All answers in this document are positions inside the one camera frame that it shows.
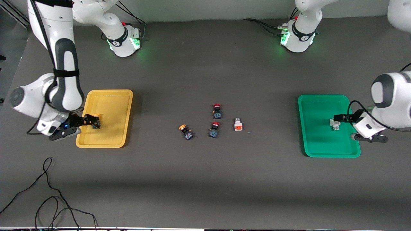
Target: green tray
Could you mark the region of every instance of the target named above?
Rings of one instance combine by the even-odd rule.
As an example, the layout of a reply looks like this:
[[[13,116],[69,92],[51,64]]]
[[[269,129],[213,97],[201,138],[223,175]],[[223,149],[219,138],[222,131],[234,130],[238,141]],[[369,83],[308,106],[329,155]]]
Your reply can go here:
[[[301,95],[298,98],[302,139],[308,156],[360,156],[360,144],[350,138],[356,130],[349,123],[341,123],[339,131],[333,131],[330,126],[334,115],[347,113],[348,104],[349,100],[344,95]]]

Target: velcro strap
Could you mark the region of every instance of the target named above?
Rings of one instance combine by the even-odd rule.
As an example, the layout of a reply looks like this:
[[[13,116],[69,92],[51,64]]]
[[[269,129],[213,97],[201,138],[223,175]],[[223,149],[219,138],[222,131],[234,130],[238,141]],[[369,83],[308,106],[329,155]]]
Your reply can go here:
[[[73,1],[68,0],[34,0],[35,2],[43,3],[49,6],[60,6],[73,8]]]
[[[74,70],[74,71],[65,71],[65,70],[56,70],[53,69],[54,75],[56,77],[62,77],[62,78],[66,78],[66,77],[73,77],[73,76],[79,76],[80,75],[80,71],[79,70]]]

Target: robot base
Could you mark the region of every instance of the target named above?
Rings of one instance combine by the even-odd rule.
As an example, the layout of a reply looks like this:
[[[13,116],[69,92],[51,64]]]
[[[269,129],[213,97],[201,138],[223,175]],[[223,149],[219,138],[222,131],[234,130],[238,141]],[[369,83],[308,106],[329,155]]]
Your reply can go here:
[[[138,28],[134,28],[130,25],[126,25],[125,28],[128,30],[128,36],[126,40],[121,44],[121,46],[114,46],[108,40],[110,49],[119,57],[127,57],[138,49],[140,49],[140,31]]]
[[[288,28],[292,28],[293,24],[295,23],[295,20],[290,20],[289,22],[283,23],[283,26],[288,26]],[[293,33],[291,29],[289,29],[286,34],[281,37],[280,44],[285,46],[288,50],[295,52],[295,53],[301,53],[312,44],[312,41],[315,37],[315,34],[311,36],[307,41],[300,41],[300,39]]]

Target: black band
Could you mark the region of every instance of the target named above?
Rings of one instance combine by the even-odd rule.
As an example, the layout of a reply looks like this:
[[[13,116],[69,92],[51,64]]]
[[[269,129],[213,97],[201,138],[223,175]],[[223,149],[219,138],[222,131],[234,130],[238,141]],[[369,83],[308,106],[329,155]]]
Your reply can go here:
[[[108,41],[113,46],[121,46],[121,44],[123,44],[123,42],[126,40],[127,37],[128,37],[128,30],[127,30],[126,27],[124,27],[124,33],[120,38],[118,38],[118,39],[108,39]]]
[[[296,23],[295,22],[293,23],[293,26],[291,27],[291,29],[292,29],[293,33],[298,37],[298,39],[301,42],[308,41],[311,38],[311,36],[313,36],[313,34],[314,34],[314,32],[309,33],[309,34],[304,34],[304,33],[299,32],[296,28]]]
[[[69,7],[73,8],[73,2],[68,0],[34,0],[35,2],[43,3],[49,6]]]
[[[79,70],[74,70],[74,71],[65,71],[65,70],[56,70],[53,69],[54,75],[56,77],[62,77],[62,78],[66,78],[66,77],[73,77],[73,76],[79,76],[80,75],[80,71]]]

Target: gray tabletop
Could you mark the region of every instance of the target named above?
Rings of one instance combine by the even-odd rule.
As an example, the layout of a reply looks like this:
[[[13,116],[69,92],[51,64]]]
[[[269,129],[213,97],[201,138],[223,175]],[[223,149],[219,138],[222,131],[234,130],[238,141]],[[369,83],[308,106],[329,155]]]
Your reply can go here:
[[[410,38],[386,17],[324,19],[319,31],[312,47],[295,54],[249,21],[152,23],[142,49],[119,58],[98,28],[75,28],[84,92],[134,92],[128,142],[81,149],[74,138],[27,136],[35,119],[4,107],[0,207],[54,157],[51,183],[100,226],[409,230],[411,134],[386,131],[389,143],[361,143],[356,159],[309,158],[296,100],[343,94],[371,104],[372,81],[411,60]],[[31,36],[12,88],[50,71],[46,50]],[[212,139],[215,103],[224,118]],[[236,117],[242,132],[233,131]],[[183,123],[194,139],[183,138]],[[0,216],[0,226],[33,226],[51,195],[41,179]],[[53,212],[50,202],[41,221]],[[77,220],[92,226],[86,215]],[[74,224],[66,213],[59,225]]]

